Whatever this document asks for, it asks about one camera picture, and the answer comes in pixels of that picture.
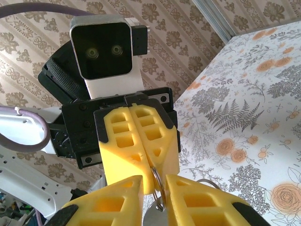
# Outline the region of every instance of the metal ring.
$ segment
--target metal ring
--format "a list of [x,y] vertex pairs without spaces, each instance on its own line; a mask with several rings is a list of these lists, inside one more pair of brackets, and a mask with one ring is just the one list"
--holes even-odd
[[[162,183],[162,180],[161,180],[160,175],[158,174],[157,170],[154,167],[151,167],[150,169],[151,169],[156,181],[158,182],[158,185],[160,187],[161,197],[162,197],[162,203],[161,203],[161,205],[160,204],[157,205],[157,209],[159,211],[163,212],[166,209],[166,194],[164,191],[163,183]],[[152,195],[156,201],[158,199],[156,191]]]
[[206,182],[206,183],[209,183],[211,184],[213,187],[215,187],[216,189],[219,189],[221,190],[221,188],[213,181],[211,180],[208,180],[208,179],[200,179],[200,180],[197,180],[197,182],[201,183],[201,182]]

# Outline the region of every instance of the black camera housing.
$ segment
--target black camera housing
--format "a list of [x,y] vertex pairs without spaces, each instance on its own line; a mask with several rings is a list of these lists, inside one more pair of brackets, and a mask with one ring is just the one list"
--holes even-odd
[[76,26],[71,31],[71,39],[81,76],[85,80],[131,72],[132,34],[127,23]]

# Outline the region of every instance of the table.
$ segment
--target table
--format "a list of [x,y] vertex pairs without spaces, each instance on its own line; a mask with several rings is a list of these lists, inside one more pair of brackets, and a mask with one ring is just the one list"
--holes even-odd
[[234,37],[174,105],[179,175],[212,180],[273,226],[301,224],[300,49],[301,22]]

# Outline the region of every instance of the yellow foam gripper pad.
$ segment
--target yellow foam gripper pad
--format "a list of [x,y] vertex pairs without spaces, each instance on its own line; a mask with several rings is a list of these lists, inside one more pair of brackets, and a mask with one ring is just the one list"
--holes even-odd
[[66,226],[141,226],[143,178],[132,176],[65,204],[78,210]]
[[166,175],[170,226],[250,226],[233,207],[243,199],[177,175]]
[[151,166],[161,178],[179,172],[176,128],[166,128],[155,108],[133,104],[95,111],[94,116],[109,185],[142,175],[144,194],[151,194],[156,184]]

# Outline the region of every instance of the metal frame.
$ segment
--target metal frame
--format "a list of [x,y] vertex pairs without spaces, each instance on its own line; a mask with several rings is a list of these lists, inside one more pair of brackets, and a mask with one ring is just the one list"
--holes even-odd
[[236,36],[212,0],[192,0],[192,2],[225,44],[227,44],[232,37]]

